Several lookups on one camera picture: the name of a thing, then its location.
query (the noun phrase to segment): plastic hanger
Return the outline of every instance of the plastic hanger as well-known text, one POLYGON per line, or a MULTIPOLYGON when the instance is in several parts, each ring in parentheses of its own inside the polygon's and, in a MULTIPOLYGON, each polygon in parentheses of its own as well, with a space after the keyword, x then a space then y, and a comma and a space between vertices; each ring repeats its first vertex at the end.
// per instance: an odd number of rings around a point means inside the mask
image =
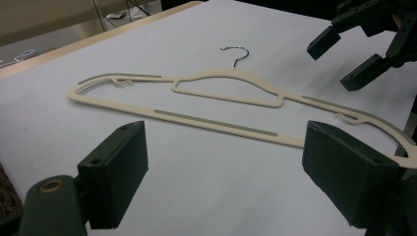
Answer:
POLYGON ((129 112, 137 115, 147 116, 159 120, 180 123, 184 125, 204 128, 208 130, 214 130, 222 133, 232 134, 236 136, 247 137, 251 139, 272 142, 297 148, 302 148, 304 146, 304 139, 295 138, 291 136, 280 135, 275 132, 263 131, 259 129, 253 129, 233 124, 227 124, 219 121, 212 121, 205 118, 193 117, 178 113, 173 113, 169 111, 143 108, 140 106, 134 106, 129 104, 124 104, 121 102, 111 101, 103 98, 91 97, 85 94, 82 94, 86 89, 105 83, 113 82, 117 86, 128 86, 132 82, 159 82, 159 83, 172 83, 171 89, 174 92, 180 92, 188 95, 202 96, 212 99, 220 99, 226 101, 240 102, 245 104, 252 104, 258 106, 266 107, 281 107, 284 104, 285 99, 293 100, 300 102, 306 105, 315 106, 323 110, 328 110, 336 113, 336 116, 341 120, 352 124, 363 124, 369 123, 391 135, 396 139, 407 151, 408 157, 404 158, 401 156, 387 155, 388 158, 396 161, 401 167, 417 169, 417 147, 415 143, 406 136, 401 130, 391 125, 388 121, 377 117, 375 115, 369 114, 364 111, 357 109, 341 106, 338 104, 330 103, 327 101, 318 100, 309 96, 292 93, 289 91, 276 88, 263 80, 262 78, 255 76, 251 73, 240 71, 236 69, 236 64, 238 61, 248 57, 249 51, 240 46, 232 46, 222 48, 222 50, 227 50, 230 48, 239 48, 245 50, 247 54, 241 58, 238 58, 235 61, 234 67, 231 69, 214 69, 202 71, 190 76, 185 77, 165 77, 165 76, 154 76, 154 75, 133 75, 133 74, 104 74, 96 77, 89 78, 82 82, 79 82, 75 87, 73 87, 67 93, 69 99, 75 100, 77 102, 86 103, 95 106, 101 106, 105 108, 110 108, 114 110, 119 110, 123 112, 129 112), (251 85, 254 85, 270 94, 276 95, 275 102, 260 101, 247 98, 236 98, 231 96, 212 94, 207 92, 193 91, 183 88, 178 88, 179 84, 182 82, 197 81, 202 79, 209 78, 229 78, 240 80, 251 85))

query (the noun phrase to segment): screw hole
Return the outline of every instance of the screw hole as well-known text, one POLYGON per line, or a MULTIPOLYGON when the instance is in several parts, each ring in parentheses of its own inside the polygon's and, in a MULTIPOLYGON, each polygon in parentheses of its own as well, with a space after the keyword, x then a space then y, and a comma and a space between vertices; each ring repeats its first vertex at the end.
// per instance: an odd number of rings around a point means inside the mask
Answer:
POLYGON ((101 162, 101 159, 94 159, 91 161, 91 164, 99 164, 101 162))
POLYGON ((51 193, 56 190, 59 190, 60 188, 62 188, 63 185, 64 181, 60 179, 55 179, 44 183, 42 186, 40 186, 39 190, 42 193, 51 193))

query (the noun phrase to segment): wire hook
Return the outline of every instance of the wire hook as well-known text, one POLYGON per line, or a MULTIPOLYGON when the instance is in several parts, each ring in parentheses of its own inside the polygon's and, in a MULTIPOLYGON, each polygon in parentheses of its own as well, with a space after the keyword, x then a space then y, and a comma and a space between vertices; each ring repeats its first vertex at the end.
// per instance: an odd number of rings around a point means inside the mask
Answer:
POLYGON ((235 64, 233 65, 233 68, 236 68, 236 64, 237 64, 237 62, 238 62, 238 61, 241 61, 241 60, 243 60, 243 59, 245 59, 245 58, 247 58, 247 57, 249 56, 249 50, 248 50, 248 49, 246 49, 246 48, 244 48, 244 47, 242 47, 242 46, 229 46, 229 47, 223 47, 223 48, 220 48, 220 50, 223 50, 223 51, 224 51, 224 50, 227 50, 227 49, 230 49, 230 48, 238 48, 238 49, 245 50, 245 51, 247 52, 245 56, 243 56, 243 57, 241 57, 241 58, 236 59, 235 64))

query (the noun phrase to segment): robotic arm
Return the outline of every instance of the robotic arm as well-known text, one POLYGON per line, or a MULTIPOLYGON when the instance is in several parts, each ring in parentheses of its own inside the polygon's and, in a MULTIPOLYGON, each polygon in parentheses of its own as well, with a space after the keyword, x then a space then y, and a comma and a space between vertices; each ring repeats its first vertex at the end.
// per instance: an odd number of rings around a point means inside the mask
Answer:
POLYGON ((87 221, 91 229, 117 228, 148 171, 145 123, 116 129, 78 171, 32 186, 23 213, 0 220, 0 234, 85 236, 87 221))
POLYGON ((367 36, 398 29, 385 58, 374 54, 340 80, 347 90, 361 89, 389 68, 417 60, 416 0, 346 0, 337 6, 337 10, 338 16, 331 21, 332 26, 307 48, 315 60, 340 40, 340 33, 352 28, 361 27, 367 36))

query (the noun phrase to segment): floor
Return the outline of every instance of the floor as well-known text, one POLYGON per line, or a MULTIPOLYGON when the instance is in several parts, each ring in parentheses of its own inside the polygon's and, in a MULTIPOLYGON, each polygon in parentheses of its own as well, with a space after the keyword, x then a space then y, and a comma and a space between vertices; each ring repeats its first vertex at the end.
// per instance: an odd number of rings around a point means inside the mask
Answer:
MULTIPOLYGON (((148 3, 142 6, 145 11, 151 15, 161 12, 160 0, 148 3)), ((124 19, 103 19, 102 22, 106 25, 107 30, 115 29, 116 27, 129 24, 128 10, 123 11, 126 13, 124 19)), ((137 21, 146 17, 147 15, 141 12, 138 8, 130 9, 132 15, 132 21, 137 21)), ((33 38, 25 39, 22 41, 14 42, 0 47, 0 68, 6 67, 7 64, 15 63, 19 55, 22 52, 35 49, 38 54, 45 53, 47 51, 63 47, 65 45, 77 42, 85 38, 85 34, 80 31, 79 26, 72 26, 43 35, 39 35, 33 38)))

